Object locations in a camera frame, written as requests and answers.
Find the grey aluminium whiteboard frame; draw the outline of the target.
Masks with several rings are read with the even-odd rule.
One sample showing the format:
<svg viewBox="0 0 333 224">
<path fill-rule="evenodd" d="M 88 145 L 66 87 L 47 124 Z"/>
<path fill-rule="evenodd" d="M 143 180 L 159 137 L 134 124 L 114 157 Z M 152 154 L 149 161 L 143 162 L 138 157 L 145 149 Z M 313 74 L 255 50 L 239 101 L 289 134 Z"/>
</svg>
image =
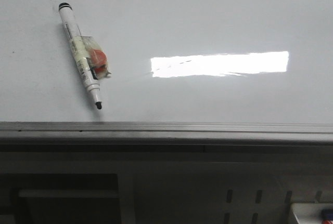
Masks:
<svg viewBox="0 0 333 224">
<path fill-rule="evenodd" d="M 1 122 L 6 151 L 117 147 L 332 147 L 330 124 Z"/>
</svg>

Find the white box lower right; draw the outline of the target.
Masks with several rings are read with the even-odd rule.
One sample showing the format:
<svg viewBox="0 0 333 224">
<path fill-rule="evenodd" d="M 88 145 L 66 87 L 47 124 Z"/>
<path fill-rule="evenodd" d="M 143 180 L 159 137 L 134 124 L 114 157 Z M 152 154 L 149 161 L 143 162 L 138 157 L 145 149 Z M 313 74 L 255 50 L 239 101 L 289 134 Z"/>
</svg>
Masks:
<svg viewBox="0 0 333 224">
<path fill-rule="evenodd" d="M 287 219 L 289 224 L 320 224 L 322 210 L 332 209 L 332 203 L 292 203 Z"/>
</svg>

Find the white black whiteboard marker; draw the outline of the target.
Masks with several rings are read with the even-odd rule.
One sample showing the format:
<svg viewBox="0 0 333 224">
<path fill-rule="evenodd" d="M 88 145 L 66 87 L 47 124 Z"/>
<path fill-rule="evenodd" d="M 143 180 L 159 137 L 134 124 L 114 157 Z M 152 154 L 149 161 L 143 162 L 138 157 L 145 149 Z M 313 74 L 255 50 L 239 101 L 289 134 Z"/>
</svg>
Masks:
<svg viewBox="0 0 333 224">
<path fill-rule="evenodd" d="M 63 2 L 59 4 L 58 11 L 84 88 L 91 96 L 96 108 L 101 110 L 102 99 L 100 93 L 100 83 L 96 73 L 89 65 L 88 60 L 90 58 L 90 54 L 84 45 L 83 37 L 76 22 L 73 9 L 69 3 Z"/>
</svg>

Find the white whiteboard surface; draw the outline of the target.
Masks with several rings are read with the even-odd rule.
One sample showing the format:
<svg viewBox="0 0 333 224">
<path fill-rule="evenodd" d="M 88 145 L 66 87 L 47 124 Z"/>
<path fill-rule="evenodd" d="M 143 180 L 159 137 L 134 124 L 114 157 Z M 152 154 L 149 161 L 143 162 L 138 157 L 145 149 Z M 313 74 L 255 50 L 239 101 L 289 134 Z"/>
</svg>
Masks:
<svg viewBox="0 0 333 224">
<path fill-rule="evenodd" d="M 109 60 L 87 96 L 58 13 Z M 1 0 L 1 120 L 332 123 L 332 0 Z"/>
</svg>

